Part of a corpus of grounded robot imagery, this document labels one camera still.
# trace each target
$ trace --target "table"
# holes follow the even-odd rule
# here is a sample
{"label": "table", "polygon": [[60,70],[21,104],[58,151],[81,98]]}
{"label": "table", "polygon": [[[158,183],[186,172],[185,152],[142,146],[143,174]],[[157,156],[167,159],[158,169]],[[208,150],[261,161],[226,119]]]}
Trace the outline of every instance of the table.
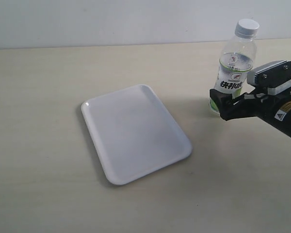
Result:
{"label": "table", "polygon": [[[223,46],[0,50],[0,233],[291,233],[291,139],[258,118],[209,112]],[[291,60],[291,39],[257,46],[256,66]],[[140,83],[193,153],[113,186],[80,105]]]}

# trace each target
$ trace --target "bottle cap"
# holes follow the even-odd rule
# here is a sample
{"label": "bottle cap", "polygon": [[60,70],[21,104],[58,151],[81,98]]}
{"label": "bottle cap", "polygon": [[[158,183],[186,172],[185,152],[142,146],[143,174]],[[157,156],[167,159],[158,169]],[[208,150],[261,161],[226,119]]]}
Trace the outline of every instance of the bottle cap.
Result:
{"label": "bottle cap", "polygon": [[235,35],[241,38],[254,38],[257,36],[260,25],[252,19],[243,18],[238,21]]}

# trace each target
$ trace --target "yellow sticker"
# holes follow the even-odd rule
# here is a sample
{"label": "yellow sticker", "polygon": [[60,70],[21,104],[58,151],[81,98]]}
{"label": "yellow sticker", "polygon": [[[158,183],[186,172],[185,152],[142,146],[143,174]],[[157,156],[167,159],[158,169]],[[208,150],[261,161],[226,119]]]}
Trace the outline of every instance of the yellow sticker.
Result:
{"label": "yellow sticker", "polygon": [[280,110],[285,112],[285,113],[288,113],[291,110],[291,101],[286,102],[284,105],[282,105]]}

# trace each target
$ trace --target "robotic arm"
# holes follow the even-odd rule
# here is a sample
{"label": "robotic arm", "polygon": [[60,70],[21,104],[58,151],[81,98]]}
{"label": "robotic arm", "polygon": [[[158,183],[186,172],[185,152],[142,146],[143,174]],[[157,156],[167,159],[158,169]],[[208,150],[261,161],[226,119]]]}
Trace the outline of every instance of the robotic arm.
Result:
{"label": "robotic arm", "polygon": [[210,90],[224,120],[259,117],[291,137],[291,61],[276,61],[255,68],[247,74],[255,87],[233,99],[231,94]]}

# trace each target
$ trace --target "plastic tray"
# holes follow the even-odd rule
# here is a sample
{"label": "plastic tray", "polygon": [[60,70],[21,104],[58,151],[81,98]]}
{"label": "plastic tray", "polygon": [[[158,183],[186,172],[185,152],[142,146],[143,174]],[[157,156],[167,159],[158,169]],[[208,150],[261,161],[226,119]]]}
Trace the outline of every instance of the plastic tray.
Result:
{"label": "plastic tray", "polygon": [[191,154],[189,139],[147,85],[90,99],[81,110],[113,184],[129,183]]}

